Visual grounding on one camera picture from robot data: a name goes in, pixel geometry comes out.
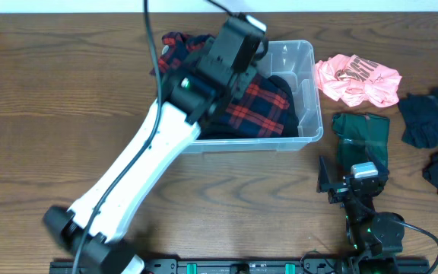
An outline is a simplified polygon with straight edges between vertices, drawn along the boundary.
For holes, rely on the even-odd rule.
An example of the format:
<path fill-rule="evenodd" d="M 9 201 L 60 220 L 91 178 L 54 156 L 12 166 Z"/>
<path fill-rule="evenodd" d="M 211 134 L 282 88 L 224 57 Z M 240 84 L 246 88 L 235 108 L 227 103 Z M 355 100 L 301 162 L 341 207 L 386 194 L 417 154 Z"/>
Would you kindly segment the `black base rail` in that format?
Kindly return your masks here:
<path fill-rule="evenodd" d="M 427 260 L 398 260 L 396 258 L 362 260 L 359 273 L 426 273 L 430 268 Z M 306 258 L 302 260 L 267 261 L 193 261 L 158 259 L 145 264 L 145 274 L 301 274 L 301 273 L 353 273 L 342 260 Z"/>

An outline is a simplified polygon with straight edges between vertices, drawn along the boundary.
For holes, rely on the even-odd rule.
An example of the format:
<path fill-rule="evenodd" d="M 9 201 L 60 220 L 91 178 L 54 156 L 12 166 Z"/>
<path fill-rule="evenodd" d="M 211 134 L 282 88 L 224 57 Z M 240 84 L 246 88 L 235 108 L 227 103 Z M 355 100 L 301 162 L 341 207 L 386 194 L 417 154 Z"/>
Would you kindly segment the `clear plastic storage bin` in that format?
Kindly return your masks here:
<path fill-rule="evenodd" d="M 258 63 L 259 73 L 276 75 L 290 86 L 295 114 L 299 120 L 297 136 L 269 139 L 197 140 L 183 152 L 201 154 L 220 151 L 299 151 L 323 135 L 319 92 L 316 85 L 313 46 L 306 40 L 271 41 L 267 55 Z"/>

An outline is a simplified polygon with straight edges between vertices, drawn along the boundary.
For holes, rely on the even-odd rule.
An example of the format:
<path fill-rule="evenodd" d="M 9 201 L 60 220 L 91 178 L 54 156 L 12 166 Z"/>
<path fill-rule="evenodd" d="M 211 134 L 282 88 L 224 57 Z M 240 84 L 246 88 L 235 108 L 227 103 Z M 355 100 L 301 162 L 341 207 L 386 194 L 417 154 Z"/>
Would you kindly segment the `red navy plaid shirt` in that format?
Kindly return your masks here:
<path fill-rule="evenodd" d="M 160 74 L 177 68 L 188 54 L 201 49 L 210 34 L 193 36 L 169 32 L 162 36 L 168 49 L 158 59 Z M 257 74 L 240 99 L 232 99 L 224 114 L 202 130 L 200 139 L 262 139 L 297 137 L 299 120 L 289 84 L 281 77 Z"/>

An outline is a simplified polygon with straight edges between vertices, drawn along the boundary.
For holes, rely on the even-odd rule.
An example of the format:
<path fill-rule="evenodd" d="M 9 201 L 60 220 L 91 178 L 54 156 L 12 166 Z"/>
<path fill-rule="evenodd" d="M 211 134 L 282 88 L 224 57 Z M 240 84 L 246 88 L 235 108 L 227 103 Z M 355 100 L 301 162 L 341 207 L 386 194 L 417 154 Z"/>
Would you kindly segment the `dark green garment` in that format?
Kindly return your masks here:
<path fill-rule="evenodd" d="M 339 137 L 337 162 L 350 171 L 355 164 L 368 162 L 366 151 L 388 167 L 388 139 L 390 119 L 372 113 L 337 113 L 332 129 Z"/>

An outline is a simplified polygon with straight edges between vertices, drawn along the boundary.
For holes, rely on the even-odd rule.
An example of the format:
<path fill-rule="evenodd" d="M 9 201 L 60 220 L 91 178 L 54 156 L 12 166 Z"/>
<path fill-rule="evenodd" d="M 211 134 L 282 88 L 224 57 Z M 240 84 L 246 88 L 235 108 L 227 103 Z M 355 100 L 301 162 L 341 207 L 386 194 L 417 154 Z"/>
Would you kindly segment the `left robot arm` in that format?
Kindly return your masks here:
<path fill-rule="evenodd" d="M 266 30 L 254 17 L 235 14 L 178 66 L 157 72 L 157 99 L 123 152 L 70 207 L 48 209 L 43 222 L 74 257 L 73 273 L 144 270 L 124 239 L 138 207 L 206 125 L 246 93 L 268 50 Z"/>

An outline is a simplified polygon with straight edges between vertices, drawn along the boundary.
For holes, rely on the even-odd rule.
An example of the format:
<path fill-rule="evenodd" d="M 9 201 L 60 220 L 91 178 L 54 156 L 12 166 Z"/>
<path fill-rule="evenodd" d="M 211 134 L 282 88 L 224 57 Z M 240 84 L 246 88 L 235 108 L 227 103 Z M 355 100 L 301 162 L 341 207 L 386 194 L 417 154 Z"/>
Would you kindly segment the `dark navy garment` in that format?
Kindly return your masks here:
<path fill-rule="evenodd" d="M 405 121 L 402 141 L 415 148 L 438 146 L 438 87 L 429 94 L 408 94 L 398 102 Z"/>

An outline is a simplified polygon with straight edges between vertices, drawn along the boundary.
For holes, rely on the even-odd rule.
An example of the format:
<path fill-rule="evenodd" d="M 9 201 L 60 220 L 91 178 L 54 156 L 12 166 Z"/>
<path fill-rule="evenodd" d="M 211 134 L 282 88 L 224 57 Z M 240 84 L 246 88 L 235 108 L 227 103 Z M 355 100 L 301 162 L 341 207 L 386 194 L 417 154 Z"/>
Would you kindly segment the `pink printed t-shirt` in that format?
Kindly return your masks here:
<path fill-rule="evenodd" d="M 393 68 L 361 58 L 338 54 L 315 64 L 318 89 L 349 107 L 369 101 L 376 107 L 390 107 L 399 102 L 398 86 L 402 76 Z"/>

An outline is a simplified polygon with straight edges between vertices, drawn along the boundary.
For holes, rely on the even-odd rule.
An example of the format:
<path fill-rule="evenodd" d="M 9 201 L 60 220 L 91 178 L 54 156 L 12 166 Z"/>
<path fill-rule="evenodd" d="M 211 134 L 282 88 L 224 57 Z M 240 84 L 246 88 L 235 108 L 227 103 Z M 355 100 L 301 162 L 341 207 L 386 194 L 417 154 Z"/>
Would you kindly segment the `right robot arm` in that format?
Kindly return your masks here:
<path fill-rule="evenodd" d="M 319 157 L 317 191 L 345 210 L 346 235 L 355 252 L 336 263 L 337 273 L 397 273 L 395 255 L 402 252 L 404 228 L 400 215 L 376 212 L 373 198 L 383 190 L 389 171 L 375 157 L 355 164 L 342 177 L 337 167 Z"/>

